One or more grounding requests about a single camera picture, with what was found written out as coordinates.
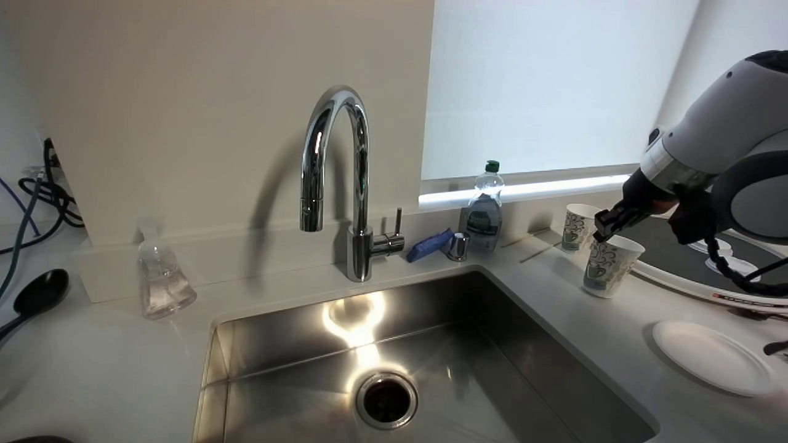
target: stainless steel sink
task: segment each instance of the stainless steel sink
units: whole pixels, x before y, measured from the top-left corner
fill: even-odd
[[[481,271],[214,325],[194,441],[649,441]]]

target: sink drain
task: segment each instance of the sink drain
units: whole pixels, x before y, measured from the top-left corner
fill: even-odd
[[[402,428],[406,425],[418,405],[415,384],[395,371],[374,371],[368,377],[357,394],[356,409],[374,428]]]

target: white countertop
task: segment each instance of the white countertop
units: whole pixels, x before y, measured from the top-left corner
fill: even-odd
[[[139,299],[128,295],[87,297],[75,283],[56,310],[33,320],[0,346],[0,441],[34,433],[87,443],[192,441],[218,320],[428,279],[468,266],[487,268],[640,403],[661,425],[655,441],[788,437],[787,361],[763,359],[778,379],[770,395],[741,399],[686,373],[649,340],[649,326],[658,320],[689,320],[759,351],[767,341],[788,340],[787,320],[745,320],[635,276],[624,279],[614,299],[596,299],[576,284],[576,256],[548,249],[521,262],[538,243],[528,238],[477,262],[452,262],[444,256],[405,262],[395,256],[374,262],[372,283],[363,284],[347,283],[333,266],[276,268],[263,273],[258,284],[242,277],[198,284],[200,299],[168,320],[146,320]]]

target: faucet spout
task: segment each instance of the faucet spout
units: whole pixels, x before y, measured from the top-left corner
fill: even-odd
[[[368,111],[357,90],[331,89],[315,103],[301,153],[301,228],[324,228],[324,158],[340,111],[347,111],[356,142],[356,228],[368,231]]]
[[[369,198],[369,176],[368,176],[368,111],[357,90],[347,85],[331,89],[321,96],[311,124],[305,129],[301,149],[301,231],[324,228],[324,158],[328,149],[331,129],[340,111],[347,111],[353,124],[356,145],[356,213],[347,234],[347,277],[369,279],[369,259],[374,254],[395,254],[405,249],[405,236],[400,228],[395,236],[372,240],[368,228],[368,198]]]

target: white plate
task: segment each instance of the white plate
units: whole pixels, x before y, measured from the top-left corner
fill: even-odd
[[[767,395],[773,390],[770,369],[737,340],[694,325],[658,323],[658,346],[700,382],[737,395]]]

